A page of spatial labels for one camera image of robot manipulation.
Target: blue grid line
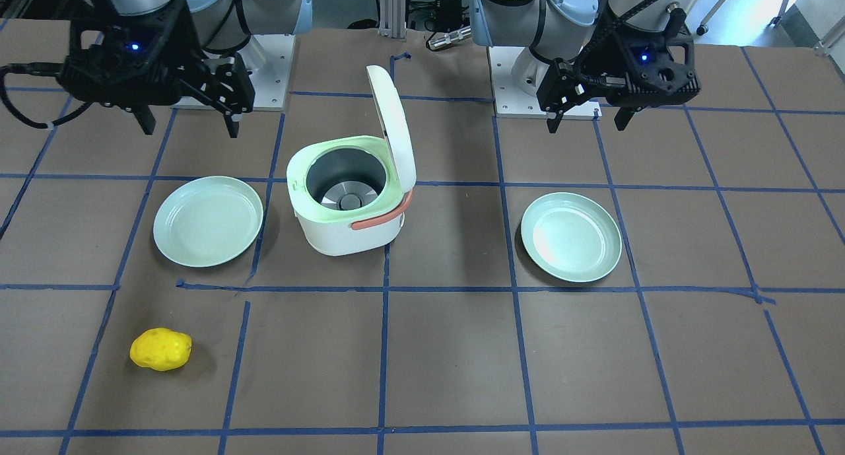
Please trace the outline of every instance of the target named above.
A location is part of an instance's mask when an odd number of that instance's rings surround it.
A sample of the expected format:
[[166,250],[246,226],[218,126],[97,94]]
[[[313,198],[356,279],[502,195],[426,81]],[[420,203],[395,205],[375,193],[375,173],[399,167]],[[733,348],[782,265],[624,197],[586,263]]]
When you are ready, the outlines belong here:
[[[59,115],[64,117],[65,113],[67,113],[67,109],[70,107],[70,103],[73,97],[67,96],[67,100],[64,102],[64,106],[61,107],[61,112]],[[52,139],[55,136],[55,132],[57,132],[57,128],[50,130],[48,133],[48,138],[44,140],[44,145],[42,146],[42,150],[38,152],[36,156],[36,160],[32,163],[32,167],[30,167],[30,172],[27,174],[26,178],[24,179],[24,184],[20,187],[18,191],[18,195],[15,196],[15,200],[12,201],[12,206],[9,208],[9,213],[6,214],[6,219],[3,221],[3,225],[0,225],[0,238],[3,238],[3,235],[6,233],[6,230],[9,228],[9,224],[12,223],[12,218],[15,217],[15,212],[18,211],[18,206],[22,199],[24,199],[24,194],[26,193],[27,189],[30,187],[30,182],[32,182],[33,175],[36,174],[39,165],[42,163],[44,159],[44,155],[48,151],[50,144],[52,143]]]
[[[363,293],[377,293],[382,292],[384,287],[273,287],[273,286],[256,286],[256,287],[237,287],[233,285],[208,285],[203,283],[186,283],[184,280],[179,280],[176,287],[185,290],[229,290],[239,293],[346,293],[346,292],[363,292]],[[733,293],[748,298],[760,298],[764,302],[776,304],[773,298],[767,298],[756,295],[751,289],[745,287],[697,287],[692,285],[669,285],[669,286],[640,286],[640,287],[408,287],[408,286],[389,286],[386,287],[390,292],[404,292],[404,293],[536,293],[536,292],[550,292],[550,293],[636,293],[638,291],[649,293],[660,292],[698,292],[698,293]],[[772,292],[782,291],[782,289],[767,289]],[[792,289],[794,293],[806,292],[814,293],[812,289]],[[815,293],[845,293],[845,290],[837,289],[815,289]]]
[[684,441],[681,439],[681,431],[678,425],[678,418],[675,415],[675,407],[672,404],[672,395],[669,393],[669,384],[666,380],[666,372],[663,370],[663,361],[660,359],[660,350],[658,349],[658,339],[654,334],[652,326],[652,317],[648,314],[648,305],[646,304],[646,297],[643,293],[642,286],[640,286],[640,277],[637,275],[636,263],[634,262],[634,253],[631,250],[630,239],[628,239],[628,230],[625,227],[625,220],[622,218],[622,206],[619,205],[619,197],[616,195],[616,187],[613,185],[613,176],[610,173],[610,164],[607,160],[607,153],[604,150],[604,141],[601,139],[601,131],[598,129],[598,115],[592,121],[592,127],[595,131],[595,139],[598,141],[598,150],[601,153],[601,163],[604,165],[604,173],[607,176],[607,183],[610,186],[610,196],[613,198],[613,207],[616,208],[616,217],[619,220],[619,233],[622,234],[622,240],[625,242],[625,252],[628,254],[628,262],[631,267],[631,277],[634,279],[634,286],[636,287],[637,299],[640,301],[640,311],[642,311],[643,320],[646,323],[646,331],[648,332],[649,344],[652,346],[652,355],[654,355],[655,364],[658,366],[658,376],[660,377],[660,386],[663,388],[663,398],[666,399],[666,410],[669,413],[669,421],[672,425],[672,432],[675,436],[675,445],[678,446],[679,455],[685,455]]
[[[727,428],[727,427],[787,427],[787,426],[839,426],[845,419],[730,419],[730,420],[687,420],[679,421],[682,429]],[[540,424],[538,432],[564,431],[646,431],[672,428],[671,422],[606,422],[582,424]],[[377,435],[380,431],[389,434],[443,434],[482,432],[528,432],[526,424],[513,425],[413,425],[407,427],[246,427],[229,429],[229,437],[242,436],[344,436]],[[219,437],[223,429],[80,429],[72,437]],[[0,431],[0,438],[45,438],[61,437],[62,430]]]
[[387,331],[390,294],[390,243],[384,246],[384,289],[381,296],[381,353],[378,359],[378,442],[376,454],[384,455],[384,418],[387,412]]
[[[751,68],[751,72],[754,73],[754,78],[757,79],[757,84],[760,85],[761,90],[763,90],[763,94],[766,96],[766,100],[769,101],[769,105],[772,106],[772,111],[775,112],[775,117],[778,118],[778,123],[781,124],[781,128],[784,128],[784,134],[787,137],[787,140],[790,142],[790,146],[792,146],[793,151],[795,152],[795,157],[801,163],[801,167],[803,171],[806,173],[807,178],[809,179],[809,183],[813,185],[814,190],[818,190],[818,185],[815,183],[815,179],[813,175],[809,172],[809,167],[807,166],[806,161],[803,160],[801,152],[797,149],[797,145],[795,145],[795,140],[793,140],[790,131],[787,128],[787,125],[784,123],[784,118],[781,117],[780,111],[778,111],[778,107],[775,106],[775,102],[772,100],[772,96],[769,95],[769,91],[766,89],[766,85],[763,85],[763,80],[760,78],[760,74],[757,73],[757,69],[755,69],[754,64],[751,63],[751,57],[748,56],[748,52],[745,51],[745,47],[740,47],[742,54],[745,56],[745,61],[748,63],[748,66]],[[833,213],[830,212],[830,207],[827,205],[827,201],[822,193],[818,193],[819,200],[821,200],[822,207],[825,208],[825,212],[827,212],[827,217],[830,218],[830,223],[833,224],[833,229],[836,229],[836,233],[839,234],[839,240],[845,244],[845,234],[842,233],[841,227],[839,224],[836,223],[836,219],[833,217]]]
[[0,290],[62,290],[62,291],[111,291],[117,290],[117,285],[63,285],[58,283],[0,283]]
[[65,455],[67,453],[67,445],[70,443],[70,437],[73,433],[73,429],[76,426],[76,418],[79,416],[79,410],[82,409],[82,400],[85,398],[85,392],[88,390],[88,382],[90,382],[91,372],[94,370],[94,362],[96,362],[97,353],[100,350],[100,342],[102,341],[103,335],[106,333],[106,324],[108,323],[109,317],[112,315],[112,308],[114,307],[115,296],[117,296],[118,290],[117,287],[120,285],[120,279],[123,277],[123,270],[126,268],[126,263],[129,260],[129,251],[132,250],[132,244],[135,241],[135,236],[138,232],[138,227],[141,224],[141,217],[144,215],[144,209],[147,205],[147,200],[150,198],[150,191],[152,190],[153,186],[153,179],[152,177],[156,175],[158,171],[158,166],[161,163],[161,157],[164,155],[164,150],[167,146],[167,140],[170,138],[170,133],[173,128],[173,122],[176,120],[177,111],[174,110],[171,113],[170,121],[167,124],[167,130],[164,133],[164,137],[161,139],[161,146],[159,147],[159,152],[156,156],[156,162],[153,164],[153,168],[150,171],[150,179],[147,181],[147,187],[144,192],[144,196],[141,198],[140,205],[138,206],[138,213],[135,215],[135,222],[132,226],[132,231],[129,233],[129,238],[127,238],[126,247],[123,250],[123,257],[121,257],[120,265],[118,265],[118,272],[115,274],[114,277],[114,287],[115,289],[112,290],[112,294],[109,296],[108,302],[106,303],[106,309],[103,311],[102,321],[100,322],[100,328],[97,329],[97,335],[94,337],[94,344],[91,347],[90,356],[88,356],[88,364],[85,366],[85,372],[82,376],[82,382],[79,383],[79,392],[77,392],[76,400],[73,403],[73,410],[71,410],[70,418],[67,420],[67,430],[63,439],[61,439],[61,446],[59,447],[59,455]]
[[64,92],[64,88],[55,87],[6,87],[10,92]]
[[271,164],[269,164],[269,174],[267,175],[267,189],[265,193],[265,209],[263,210],[263,215],[261,217],[261,229],[259,229],[259,235],[255,240],[255,250],[253,251],[253,265],[250,267],[250,276],[247,277],[247,281],[250,281],[252,277],[255,277],[256,271],[259,269],[259,258],[261,257],[261,245],[263,242],[263,233],[265,232],[267,226],[267,214],[269,213],[269,199],[271,199],[273,193],[273,178],[275,177],[275,165],[277,165],[277,161],[279,160],[279,149],[281,148],[281,136],[284,133],[285,129],[285,115],[281,113],[279,117],[279,126],[277,127],[277,132],[275,132],[275,144],[273,146],[273,158]]
[[241,359],[244,356],[244,342],[247,339],[247,325],[250,323],[250,306],[250,302],[244,302],[244,317],[241,319],[241,332],[238,334],[238,350],[235,352],[235,364],[232,365],[232,381],[229,383],[229,396],[226,398],[226,413],[223,415],[223,430],[220,434],[220,445],[217,446],[217,455],[226,453],[232,409],[235,407],[235,392],[238,391],[238,377],[241,374]]
[[468,101],[474,103],[494,103],[492,98],[483,97],[427,97],[427,96],[399,96],[404,100],[423,100],[423,101]]
[[417,186],[475,186],[475,187],[499,187],[498,182],[493,181],[417,181]]
[[82,429],[72,437],[219,437],[220,429]]
[[845,115],[845,112],[830,112],[824,110],[778,110],[787,115]]
[[394,427],[391,434],[475,434],[479,432],[530,432],[532,425],[414,425],[411,427]]
[[292,96],[310,96],[310,97],[347,97],[347,98],[372,98],[372,94],[357,94],[348,92],[305,92],[301,90],[291,90]]
[[[203,178],[202,176],[156,176],[154,180],[156,181],[194,181],[194,179]],[[244,182],[268,182],[269,179],[267,178],[237,178]]]
[[736,420],[691,420],[679,422],[682,429],[709,429],[713,427],[785,427],[807,425],[805,419],[736,419]]
[[[346,98],[372,98],[372,94],[359,94],[350,92],[305,92],[301,90],[292,90],[292,96],[313,96],[313,97],[346,97]],[[424,101],[470,101],[480,103],[492,103],[494,101],[490,98],[483,97],[429,97],[429,96],[399,96],[404,100],[424,100]]]
[[525,333],[522,331],[522,311],[520,310],[520,294],[516,284],[516,263],[514,259],[514,244],[510,236],[510,217],[508,215],[508,196],[504,187],[504,165],[502,147],[498,139],[498,121],[492,116],[492,138],[496,146],[496,166],[498,167],[498,190],[502,199],[502,214],[504,217],[504,241],[508,249],[508,271],[510,272],[510,292],[514,299],[514,320],[516,323],[516,343],[520,351],[520,368],[522,369],[522,386],[525,391],[525,410],[528,415],[528,431],[531,437],[531,453],[538,455],[540,448],[537,443],[537,428],[534,419],[534,401],[531,397],[531,380],[528,377],[528,358],[525,355]]
[[845,293],[845,289],[818,289],[818,287],[760,287],[771,293]]
[[795,378],[795,373],[792,371],[790,360],[787,358],[787,353],[784,350],[784,345],[781,344],[781,337],[779,337],[778,335],[778,330],[775,329],[775,322],[772,321],[772,315],[769,314],[769,310],[763,310],[763,314],[766,314],[766,322],[769,323],[769,330],[772,332],[772,337],[775,340],[775,345],[778,347],[778,353],[781,355],[781,360],[784,362],[784,367],[787,370],[787,374],[790,375],[790,382],[792,383],[793,390],[795,391],[795,397],[797,398],[797,402],[801,406],[801,412],[803,413],[803,418],[805,418],[805,424],[809,426],[809,433],[811,433],[813,436],[815,447],[819,450],[819,455],[825,455],[825,449],[821,446],[821,440],[819,439],[818,432],[815,430],[815,424],[812,418],[809,416],[809,409],[807,409],[807,403],[805,400],[803,400],[803,396],[801,395],[801,388],[799,388],[799,385],[797,385],[797,379]]
[[372,436],[377,427],[295,427],[230,429],[229,436]]
[[[2,173],[0,178],[26,178],[25,173]],[[145,181],[149,176],[145,175],[121,175],[121,174],[70,174],[70,173],[39,173],[33,179],[93,179],[93,180],[121,180],[121,181]],[[201,176],[156,176],[154,181],[194,181]],[[256,178],[256,177],[235,177],[244,182],[287,182],[287,178]],[[465,186],[465,187],[497,187],[495,181],[417,181],[417,186]],[[609,185],[603,182],[505,182],[507,188],[595,188],[596,190],[607,190]],[[737,186],[686,186],[686,185],[664,185],[664,184],[613,184],[617,190],[665,190],[665,191],[731,191],[739,193],[833,193],[843,194],[845,190],[836,188],[758,188],[758,187],[737,187]]]
[[[616,106],[609,103],[599,104],[601,108],[616,108]],[[737,112],[737,113],[788,113],[790,115],[845,115],[845,111],[825,111],[825,110],[774,110],[766,108],[728,108],[722,106],[693,106],[693,105],[661,105],[660,108],[666,110],[682,110],[684,108],[695,110],[699,112]]]
[[710,165],[710,158],[707,157],[707,152],[704,150],[704,142],[701,141],[701,136],[698,134],[698,128],[695,127],[695,122],[692,119],[692,114],[689,113],[689,109],[685,107],[684,113],[687,121],[689,122],[689,127],[692,128],[695,143],[698,144],[698,149],[701,151],[701,157],[704,158],[704,164],[707,166],[707,172],[710,173],[710,179],[712,179],[713,186],[716,188],[716,195],[719,198],[719,202],[722,203],[722,209],[724,209],[725,212],[727,225],[731,227],[731,233],[733,233],[733,239],[736,241],[737,247],[739,248],[739,256],[742,257],[742,263],[745,266],[745,273],[748,275],[748,280],[751,282],[751,288],[755,292],[755,295],[757,295],[758,287],[757,282],[754,280],[754,274],[751,272],[751,264],[748,262],[748,256],[745,255],[745,247],[743,247],[742,240],[739,238],[739,231],[737,231],[737,227],[733,222],[731,211],[727,208],[725,196],[719,188],[719,181],[716,179],[716,172],[713,171],[713,166]]

